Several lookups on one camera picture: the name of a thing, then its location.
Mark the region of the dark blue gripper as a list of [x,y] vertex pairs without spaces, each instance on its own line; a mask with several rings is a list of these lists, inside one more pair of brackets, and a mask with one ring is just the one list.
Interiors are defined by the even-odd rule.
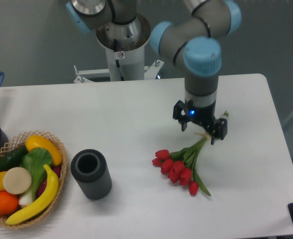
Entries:
[[178,101],[173,107],[173,119],[181,125],[181,130],[187,129],[192,122],[210,132],[211,145],[215,141],[223,140],[228,132],[226,118],[215,118],[215,96],[185,96],[185,103]]

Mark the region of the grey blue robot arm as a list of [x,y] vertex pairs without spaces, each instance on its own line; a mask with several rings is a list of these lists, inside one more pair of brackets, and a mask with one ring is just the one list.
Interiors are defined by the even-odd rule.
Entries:
[[95,31],[107,55],[112,81],[145,78],[145,46],[184,74],[185,98],[173,108],[182,130],[192,122],[203,127],[212,141],[227,134],[227,121],[214,115],[219,70],[222,65],[218,38],[235,31],[242,14],[232,0],[187,0],[188,21],[169,21],[151,27],[137,11],[134,0],[70,0],[67,11],[78,29]]

